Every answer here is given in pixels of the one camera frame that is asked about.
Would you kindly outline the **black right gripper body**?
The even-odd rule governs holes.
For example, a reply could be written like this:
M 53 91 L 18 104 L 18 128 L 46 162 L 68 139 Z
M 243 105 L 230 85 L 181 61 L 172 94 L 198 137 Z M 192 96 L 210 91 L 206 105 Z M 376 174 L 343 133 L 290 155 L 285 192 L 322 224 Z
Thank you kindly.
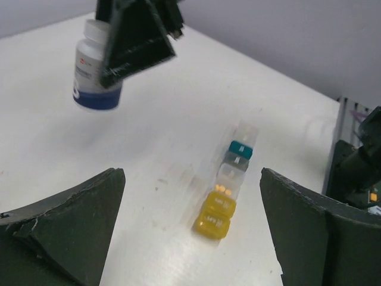
M 177 40 L 183 36 L 184 20 L 179 9 L 178 0 L 157 0 L 155 7 L 168 35 Z

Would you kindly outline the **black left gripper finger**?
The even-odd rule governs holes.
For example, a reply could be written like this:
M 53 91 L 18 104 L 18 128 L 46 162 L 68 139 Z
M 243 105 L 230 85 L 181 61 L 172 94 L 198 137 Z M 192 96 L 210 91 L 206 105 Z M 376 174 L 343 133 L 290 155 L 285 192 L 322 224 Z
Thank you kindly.
M 380 285 L 380 216 L 269 168 L 260 191 L 283 285 Z
M 110 168 L 1 213 L 1 285 L 99 285 L 124 187 Z

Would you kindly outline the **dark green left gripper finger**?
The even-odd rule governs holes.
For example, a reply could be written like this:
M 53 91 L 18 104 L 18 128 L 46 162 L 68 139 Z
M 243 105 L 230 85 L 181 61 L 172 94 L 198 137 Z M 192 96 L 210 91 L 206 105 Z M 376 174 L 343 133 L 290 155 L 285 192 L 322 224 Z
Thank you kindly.
M 95 19 L 110 24 L 99 79 L 105 88 L 176 56 L 155 1 L 98 1 Z

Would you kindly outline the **weekly pill organizer strip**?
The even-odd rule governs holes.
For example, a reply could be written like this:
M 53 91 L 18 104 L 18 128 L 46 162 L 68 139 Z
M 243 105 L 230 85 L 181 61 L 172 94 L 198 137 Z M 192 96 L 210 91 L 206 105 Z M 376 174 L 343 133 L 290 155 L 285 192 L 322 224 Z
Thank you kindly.
M 195 192 L 184 219 L 188 240 L 215 247 L 227 237 L 259 133 L 260 128 L 249 118 L 229 124 L 201 163 L 188 185 L 188 190 Z M 216 184 L 231 189 L 232 195 L 215 191 Z

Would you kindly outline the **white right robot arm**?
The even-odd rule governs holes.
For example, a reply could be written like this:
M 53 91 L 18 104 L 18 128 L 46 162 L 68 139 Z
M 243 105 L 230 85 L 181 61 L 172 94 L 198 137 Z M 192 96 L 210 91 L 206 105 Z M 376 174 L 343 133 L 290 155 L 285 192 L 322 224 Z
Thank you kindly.
M 187 65 L 176 64 L 160 71 L 161 81 L 154 86 L 165 110 L 179 112 L 174 139 L 182 140 L 181 157 L 199 160 L 216 152 L 217 124 L 235 115 L 250 118 L 262 133 L 269 133 L 268 153 L 284 147 L 288 156 L 292 150 L 301 151 L 316 112 L 327 110 L 323 99 L 312 100 L 308 87 L 260 63 L 248 72 L 237 62 L 226 70 L 213 65 L 210 74 L 205 71 L 203 64 L 193 73 L 187 72 Z M 334 143 L 326 198 L 366 209 L 372 204 L 372 187 L 380 180 L 380 110 L 362 122 L 360 137 L 364 145 L 349 154 L 343 152 L 346 142 Z

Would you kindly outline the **small yellow pills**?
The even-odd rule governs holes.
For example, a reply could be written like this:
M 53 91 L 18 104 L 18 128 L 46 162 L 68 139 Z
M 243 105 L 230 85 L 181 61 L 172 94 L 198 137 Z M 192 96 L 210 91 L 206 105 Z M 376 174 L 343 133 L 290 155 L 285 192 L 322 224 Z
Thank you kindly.
M 224 185 L 216 184 L 214 186 L 214 190 L 217 191 L 217 192 L 221 192 L 221 193 L 223 193 L 224 195 L 226 195 L 228 197 L 230 197 L 232 195 L 232 190 L 226 188 Z

